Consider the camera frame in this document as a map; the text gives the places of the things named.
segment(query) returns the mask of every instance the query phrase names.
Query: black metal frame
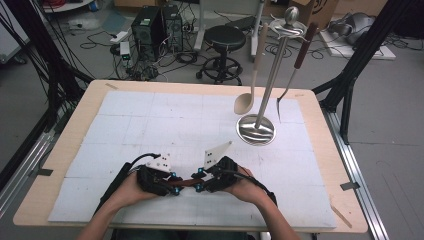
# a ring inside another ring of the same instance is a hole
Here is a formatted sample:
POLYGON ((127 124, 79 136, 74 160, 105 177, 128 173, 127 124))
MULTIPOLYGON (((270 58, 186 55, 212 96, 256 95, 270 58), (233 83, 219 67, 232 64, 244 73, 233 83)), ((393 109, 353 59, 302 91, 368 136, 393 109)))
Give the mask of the black metal frame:
POLYGON ((414 1, 388 0, 342 72, 336 78, 312 89, 315 94, 330 89, 325 99, 320 101, 321 108, 329 112, 336 112, 337 105, 344 99, 340 135, 345 144, 349 144, 348 128, 355 82, 414 1))
MULTIPOLYGON (((79 78, 86 83, 90 83, 93 78, 85 73, 75 69, 67 63, 62 57, 59 49, 56 47, 39 14, 34 9, 29 0, 4 0, 10 12, 14 15, 31 43, 37 49, 38 54, 46 63, 47 82, 49 85, 47 98, 48 109, 37 125, 9 160, 5 168, 0 173, 0 192, 6 186, 10 178, 23 162, 27 153, 31 150, 36 139, 44 131, 48 132, 56 124, 58 110, 64 101, 79 101, 84 94, 84 90, 79 86, 75 78, 79 78)), ((19 36, 9 32, 15 40, 21 45, 22 49, 28 50, 19 36)))

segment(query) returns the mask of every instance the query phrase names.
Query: metal rod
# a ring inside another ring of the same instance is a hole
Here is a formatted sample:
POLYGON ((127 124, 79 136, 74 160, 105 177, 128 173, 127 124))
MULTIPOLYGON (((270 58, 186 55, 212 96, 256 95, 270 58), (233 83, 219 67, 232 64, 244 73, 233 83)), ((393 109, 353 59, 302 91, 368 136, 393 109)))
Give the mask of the metal rod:
POLYGON ((264 97, 262 98, 261 108, 259 109, 258 117, 256 118, 255 128, 259 128, 262 122, 262 118, 264 117, 266 106, 268 105, 269 97, 271 96, 272 88, 274 87, 275 79, 278 74, 278 70, 280 69, 281 60, 284 56, 284 51, 287 47, 288 42, 287 37, 280 38, 280 42, 278 44, 277 54, 274 58, 274 62, 272 63, 271 73, 268 78, 268 82, 266 83, 266 89, 264 93, 264 97))

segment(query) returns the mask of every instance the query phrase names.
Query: power strip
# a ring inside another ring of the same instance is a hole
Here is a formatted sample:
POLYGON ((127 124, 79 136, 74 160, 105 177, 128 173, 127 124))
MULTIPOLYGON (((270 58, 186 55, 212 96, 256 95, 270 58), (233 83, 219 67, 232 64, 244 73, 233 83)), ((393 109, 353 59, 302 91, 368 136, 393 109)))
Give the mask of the power strip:
POLYGON ((120 33, 116 34, 116 38, 110 39, 111 43, 119 43, 124 39, 126 36, 128 36, 129 32, 121 31, 120 33))

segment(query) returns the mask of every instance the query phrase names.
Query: white paper sheet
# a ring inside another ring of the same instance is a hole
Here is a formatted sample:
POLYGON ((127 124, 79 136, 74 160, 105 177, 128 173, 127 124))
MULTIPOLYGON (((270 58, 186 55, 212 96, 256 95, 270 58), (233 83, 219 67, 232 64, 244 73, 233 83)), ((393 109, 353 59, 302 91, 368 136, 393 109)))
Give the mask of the white paper sheet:
MULTIPOLYGON (((203 166, 204 151, 232 141, 225 155, 252 170, 277 196, 293 227, 336 227, 325 187, 296 100, 265 112, 277 136, 266 146, 251 146, 237 135, 235 96, 109 92, 68 169, 50 214, 52 222, 88 222, 107 186, 125 162, 144 153, 169 153, 172 171, 184 179, 203 166)), ((259 110, 255 99, 252 113, 259 110)), ((119 212, 116 223, 265 226, 259 211, 232 195, 196 193, 141 202, 119 212)))

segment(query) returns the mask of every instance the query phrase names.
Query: wooden table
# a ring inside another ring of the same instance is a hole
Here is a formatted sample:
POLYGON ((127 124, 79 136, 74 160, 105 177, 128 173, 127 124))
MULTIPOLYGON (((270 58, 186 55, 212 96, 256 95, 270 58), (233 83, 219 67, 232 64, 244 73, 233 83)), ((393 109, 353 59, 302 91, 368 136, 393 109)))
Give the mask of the wooden table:
MULTIPOLYGON (((93 81, 73 113, 43 168, 52 169, 51 176, 38 176, 19 207, 14 223, 22 226, 82 226, 75 223, 48 222, 48 216, 59 194, 69 165, 89 129, 97 110, 108 91, 140 91, 205 95, 239 95, 249 87, 202 84, 93 81)), ((262 96, 264 88, 257 88, 262 96)), ((274 89, 271 97, 278 97, 284 89, 274 89)), ((296 99, 314 148, 315 158, 331 202, 337 227, 329 232, 363 233, 368 230, 361 207, 353 190, 343 191, 340 184, 349 182, 342 160, 333 141, 318 101, 310 90, 290 90, 286 98, 296 99)))

